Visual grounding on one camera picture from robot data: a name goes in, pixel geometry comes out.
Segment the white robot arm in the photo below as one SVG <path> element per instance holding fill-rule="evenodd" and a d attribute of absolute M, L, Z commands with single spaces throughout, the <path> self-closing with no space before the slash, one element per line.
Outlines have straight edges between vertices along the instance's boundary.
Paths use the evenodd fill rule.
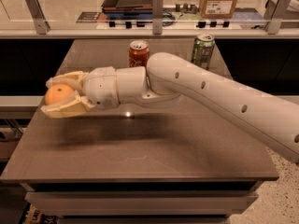
<path fill-rule="evenodd" d="M 299 162 L 299 105 L 209 72 L 176 55 L 158 52 L 145 67 L 99 67 L 46 82 L 55 97 L 41 110 L 50 118 L 76 117 L 122 104 L 169 107 L 185 95 L 262 140 L 284 159 Z"/>

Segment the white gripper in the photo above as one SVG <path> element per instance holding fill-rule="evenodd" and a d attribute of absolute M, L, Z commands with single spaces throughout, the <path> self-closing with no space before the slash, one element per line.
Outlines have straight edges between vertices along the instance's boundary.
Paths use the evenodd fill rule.
<path fill-rule="evenodd" d="M 116 89 L 116 69 L 111 66 L 96 68 L 89 74 L 75 71 L 51 77 L 46 87 L 49 89 L 57 84 L 65 84 L 74 91 L 57 104 L 41 107 L 41 111 L 52 119 L 80 116 L 95 105 L 100 109 L 112 109 L 120 104 Z"/>

